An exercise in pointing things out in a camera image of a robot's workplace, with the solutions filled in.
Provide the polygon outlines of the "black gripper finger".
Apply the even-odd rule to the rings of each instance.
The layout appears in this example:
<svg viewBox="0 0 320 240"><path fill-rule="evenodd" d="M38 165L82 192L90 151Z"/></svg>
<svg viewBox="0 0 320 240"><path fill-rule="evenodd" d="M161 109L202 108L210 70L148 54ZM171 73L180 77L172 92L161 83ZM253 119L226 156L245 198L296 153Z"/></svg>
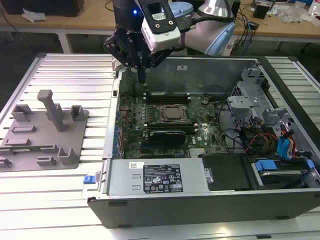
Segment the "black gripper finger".
<svg viewBox="0 0 320 240"><path fill-rule="evenodd" d="M114 34L106 39L104 48L122 65L134 68L137 71L138 82L142 82L142 62L132 34L126 34L124 38Z"/></svg>
<svg viewBox="0 0 320 240"><path fill-rule="evenodd" d="M141 83L146 81L146 69L155 68L162 63L176 48L168 48L152 53L147 47L142 51L141 55Z"/></svg>

